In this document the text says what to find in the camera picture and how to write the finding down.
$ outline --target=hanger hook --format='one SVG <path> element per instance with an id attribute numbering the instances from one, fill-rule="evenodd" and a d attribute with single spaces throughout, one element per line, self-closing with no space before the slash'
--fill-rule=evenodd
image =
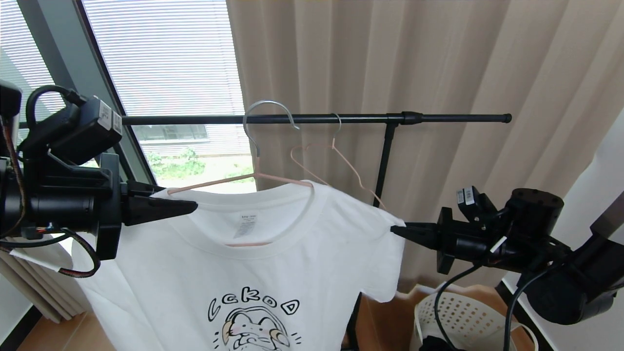
<path id="1" fill-rule="evenodd" d="M 340 130 L 343 128 L 343 120 L 342 118 L 340 118 L 340 115 L 337 113 L 332 113 L 333 115 L 336 115 L 336 117 L 338 117 L 338 130 L 336 130 L 334 132 L 334 140 L 336 140 L 336 136 L 338 135 L 338 133 L 340 133 Z"/>
<path id="2" fill-rule="evenodd" d="M 252 112 L 253 109 L 255 109 L 256 107 L 262 104 L 274 104 L 274 105 L 280 106 L 284 111 L 286 111 L 286 114 L 288 115 L 288 120 L 290 121 L 290 125 L 293 126 L 293 128 L 296 131 L 301 130 L 301 128 L 299 128 L 299 126 L 295 124 L 293 115 L 290 113 L 288 108 L 286 108 L 286 106 L 284 106 L 283 104 L 280 104 L 279 102 L 273 101 L 273 100 L 260 100 L 260 101 L 254 102 L 247 109 L 247 111 L 245 111 L 245 115 L 243 116 L 243 130 L 245 131 L 245 135 L 247 135 L 247 138 L 249 138 L 249 140 L 251 140 L 251 143 L 256 147 L 256 157 L 260 157 L 260 148 L 258 147 L 258 143 L 256 142 L 256 140 L 252 138 L 251 135 L 249 135 L 249 130 L 247 129 L 247 117 L 249 116 L 249 114 Z"/>

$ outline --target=curtain fold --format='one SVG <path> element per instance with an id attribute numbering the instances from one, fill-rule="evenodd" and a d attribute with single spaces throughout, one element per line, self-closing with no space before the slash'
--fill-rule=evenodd
<path id="1" fill-rule="evenodd" d="M 27 242 L 21 238 L 7 240 Z M 22 250 L 39 260 L 72 267 L 71 256 L 59 244 Z M 5 252 L 0 252 L 0 274 L 17 287 L 45 318 L 56 323 L 69 320 L 90 308 L 73 278 L 17 259 Z"/>
<path id="2" fill-rule="evenodd" d="M 469 185 L 498 207 L 517 187 L 563 197 L 624 107 L 621 0 L 231 0 L 228 11 L 246 106 L 274 99 L 292 113 L 513 115 L 510 124 L 399 126 L 382 200 L 406 221 L 435 221 L 441 206 L 461 216 L 455 191 Z M 290 149 L 329 143 L 335 128 L 250 126 L 262 171 L 295 179 L 309 176 Z M 383 125 L 348 125 L 336 140 L 370 188 L 383 135 Z M 331 151 L 296 155 L 372 202 Z M 408 244 L 403 283 L 443 280 L 434 262 L 433 251 Z M 465 267 L 457 262 L 451 274 Z M 502 274 L 482 269 L 460 283 L 495 285 Z"/>

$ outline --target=empty hanger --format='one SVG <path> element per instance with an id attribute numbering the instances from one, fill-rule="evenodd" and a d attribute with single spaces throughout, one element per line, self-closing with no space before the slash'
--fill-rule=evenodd
<path id="1" fill-rule="evenodd" d="M 294 183 L 294 184 L 299 184 L 299 185 L 303 185 L 306 187 L 312 187 L 312 184 L 307 183 L 307 182 L 302 182 L 300 180 L 294 180 L 294 179 L 289 179 L 289 178 L 283 178 L 283 177 L 278 177 L 276 175 L 270 175 L 270 174 L 265 174 L 260 172 L 260 148 L 258 147 L 258 143 L 256 142 L 256 140 L 254 140 L 254 138 L 252 138 L 249 135 L 249 131 L 247 130 L 247 117 L 249 116 L 249 114 L 252 112 L 252 110 L 262 104 L 275 104 L 277 106 L 280 106 L 282 109 L 284 109 L 284 111 L 286 111 L 286 114 L 288 115 L 288 120 L 290 121 L 290 125 L 293 126 L 293 128 L 295 130 L 300 130 L 300 128 L 295 125 L 295 120 L 293 119 L 293 115 L 290 113 L 290 111 L 286 108 L 286 106 L 280 104 L 279 102 L 276 101 L 271 101 L 271 100 L 261 100 L 258 102 L 255 102 L 254 104 L 252 104 L 247 111 L 245 112 L 245 116 L 243 116 L 243 130 L 245 131 L 245 134 L 247 135 L 247 137 L 249 138 L 249 140 L 251 141 L 251 143 L 255 146 L 256 148 L 256 167 L 253 171 L 253 173 L 249 173 L 249 174 L 245 174 L 245 175 L 239 175 L 237 177 L 231 177 L 231 178 L 226 178 L 226 179 L 221 179 L 221 180 L 214 180 L 211 182 L 205 182 L 205 183 L 200 183 L 200 184 L 195 184 L 195 185 L 189 185 L 187 187 L 181 187 L 178 189 L 170 189 L 167 191 L 168 194 L 175 194 L 176 192 L 181 192 L 181 191 L 185 191 L 185 190 L 191 190 L 191 189 L 197 189 L 197 188 L 201 188 L 201 187 L 207 187 L 210 185 L 215 185 L 215 184 L 222 184 L 222 183 L 228 183 L 228 182 L 233 182 L 234 180 L 241 180 L 241 179 L 246 179 L 246 178 L 264 178 L 264 179 L 272 179 L 272 180 L 277 180 L 280 182 L 285 182 L 285 183 Z"/>
<path id="2" fill-rule="evenodd" d="M 338 115 L 337 113 L 334 113 L 334 114 L 338 118 L 338 129 L 334 132 L 334 136 L 331 139 L 331 145 L 329 145 L 329 144 L 308 144 L 305 148 L 303 147 L 303 145 L 295 146 L 294 148 L 290 149 L 290 158 L 296 164 L 298 164 L 301 168 L 303 168 L 304 171 L 306 171 L 307 173 L 310 173 L 314 178 L 318 179 L 321 183 L 323 183 L 325 185 L 328 185 L 328 186 L 331 186 L 325 180 L 321 179 L 321 177 L 319 177 L 318 175 L 312 173 L 309 169 L 304 167 L 303 164 L 299 163 L 299 161 L 297 161 L 295 159 L 295 156 L 293 155 L 293 151 L 295 149 L 299 149 L 300 148 L 302 150 L 302 152 L 306 152 L 310 147 L 313 147 L 313 146 L 325 147 L 325 148 L 329 148 L 329 149 L 332 149 L 332 150 L 336 151 L 336 153 L 347 163 L 349 168 L 351 168 L 351 170 L 355 173 L 356 177 L 358 178 L 358 182 L 359 182 L 360 188 L 370 192 L 373 196 L 375 196 L 375 199 L 377 199 L 377 201 L 379 201 L 379 205 L 381 205 L 381 208 L 383 208 L 385 210 L 386 206 L 384 205 L 383 202 L 381 202 L 381 199 L 377 196 L 377 194 L 375 194 L 374 191 L 364 187 L 364 185 L 362 184 L 362 178 L 360 178 L 358 171 L 355 169 L 355 167 L 353 167 L 353 165 L 351 165 L 351 163 L 347 160 L 347 158 L 344 155 L 342 155 L 340 150 L 338 150 L 336 148 L 336 136 L 338 135 L 338 132 L 343 128 L 343 120 L 340 118 L 340 115 Z"/>

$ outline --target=white perforated basket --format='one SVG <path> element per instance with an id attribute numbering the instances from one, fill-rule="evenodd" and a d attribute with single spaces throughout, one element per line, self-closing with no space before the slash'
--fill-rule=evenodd
<path id="1" fill-rule="evenodd" d="M 435 294 L 426 297 L 416 306 L 414 312 L 414 338 L 418 338 L 421 345 L 422 340 L 430 335 L 443 339 L 434 314 L 435 299 Z M 488 305 L 466 296 L 444 292 L 438 308 L 444 331 L 456 348 L 467 351 L 502 350 L 505 317 Z M 538 351 L 533 332 L 526 326 L 513 322 L 512 330 L 517 327 L 526 329 L 533 339 L 535 351 Z M 516 351 L 513 342 L 510 349 Z M 417 350 L 414 342 L 411 350 Z"/>

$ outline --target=t-shirt sleeve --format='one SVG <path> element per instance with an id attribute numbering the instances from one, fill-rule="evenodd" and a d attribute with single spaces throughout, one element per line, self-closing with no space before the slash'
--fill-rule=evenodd
<path id="1" fill-rule="evenodd" d="M 399 282 L 405 239 L 388 228 L 388 232 L 371 245 L 374 249 L 368 269 L 364 271 L 364 287 L 361 291 L 379 302 L 388 302 L 394 297 Z"/>

